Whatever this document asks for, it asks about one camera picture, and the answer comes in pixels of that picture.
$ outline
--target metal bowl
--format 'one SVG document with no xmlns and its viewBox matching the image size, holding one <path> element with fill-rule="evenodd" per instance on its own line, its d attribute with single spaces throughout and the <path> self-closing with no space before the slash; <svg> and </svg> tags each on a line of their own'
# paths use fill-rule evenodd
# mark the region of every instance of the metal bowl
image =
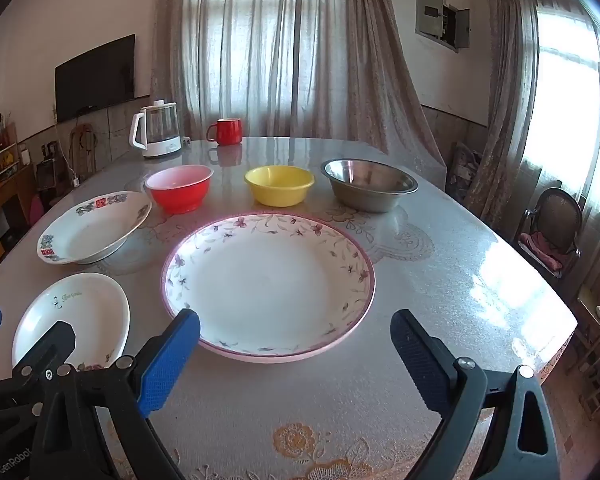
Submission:
<svg viewBox="0 0 600 480">
<path fill-rule="evenodd" d="M 371 213 L 391 211 L 401 197 L 418 189 L 418 183 L 408 173 L 371 160 L 337 158 L 328 160 L 320 169 L 331 181 L 338 200 Z"/>
</svg>

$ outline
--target television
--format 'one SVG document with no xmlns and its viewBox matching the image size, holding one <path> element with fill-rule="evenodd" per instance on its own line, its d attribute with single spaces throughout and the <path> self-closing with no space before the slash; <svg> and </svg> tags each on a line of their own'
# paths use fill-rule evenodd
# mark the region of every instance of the television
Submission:
<svg viewBox="0 0 600 480">
<path fill-rule="evenodd" d="M 135 44 L 132 34 L 56 67 L 59 123 L 134 98 Z"/>
</svg>

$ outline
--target red plastic bowl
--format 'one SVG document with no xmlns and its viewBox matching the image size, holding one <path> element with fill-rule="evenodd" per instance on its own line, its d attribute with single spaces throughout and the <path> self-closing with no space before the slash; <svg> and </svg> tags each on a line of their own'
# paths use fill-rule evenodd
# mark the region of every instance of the red plastic bowl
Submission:
<svg viewBox="0 0 600 480">
<path fill-rule="evenodd" d="M 213 174 L 206 166 L 176 166 L 153 174 L 145 186 L 167 213 L 177 215 L 200 207 Z"/>
</svg>

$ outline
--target electric kettle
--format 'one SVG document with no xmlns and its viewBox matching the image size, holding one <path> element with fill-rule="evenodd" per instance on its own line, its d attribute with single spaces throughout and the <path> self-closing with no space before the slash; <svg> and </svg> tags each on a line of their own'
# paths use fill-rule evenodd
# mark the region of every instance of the electric kettle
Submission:
<svg viewBox="0 0 600 480">
<path fill-rule="evenodd" d="M 144 156 L 159 156 L 177 152 L 182 147 L 176 103 L 154 101 L 140 109 L 131 122 L 129 144 L 143 150 Z"/>
</svg>

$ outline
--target wooden chair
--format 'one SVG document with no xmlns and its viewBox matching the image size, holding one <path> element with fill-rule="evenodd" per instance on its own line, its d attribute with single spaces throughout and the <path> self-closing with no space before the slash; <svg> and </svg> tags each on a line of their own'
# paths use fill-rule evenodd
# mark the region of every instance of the wooden chair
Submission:
<svg viewBox="0 0 600 480">
<path fill-rule="evenodd" d="M 542 236 L 563 256 L 569 256 L 568 263 L 559 270 L 549 269 L 532 251 L 520 241 L 520 235 L 525 232 L 525 224 L 530 220 L 528 234 L 542 233 Z M 580 258 L 580 250 L 576 238 L 582 227 L 582 211 L 574 198 L 559 187 L 545 190 L 536 208 L 527 209 L 518 225 L 514 247 L 541 274 L 548 273 L 556 280 L 566 276 Z"/>
<path fill-rule="evenodd" d="M 574 367 L 582 372 L 586 372 L 591 367 L 595 367 L 600 363 L 600 316 L 597 312 L 598 306 L 600 306 L 600 247 L 598 248 L 596 256 L 591 261 L 589 272 L 585 276 L 584 281 L 578 290 L 576 301 L 584 308 L 584 312 L 587 313 L 587 320 L 589 321 L 588 325 L 592 326 L 599 335 L 590 342 L 589 338 L 584 337 L 579 327 L 576 328 L 575 335 L 581 343 L 583 343 L 587 351 L 574 365 L 568 368 L 567 373 Z M 596 353 L 595 360 L 590 364 L 588 362 L 589 357 L 594 352 Z"/>
</svg>

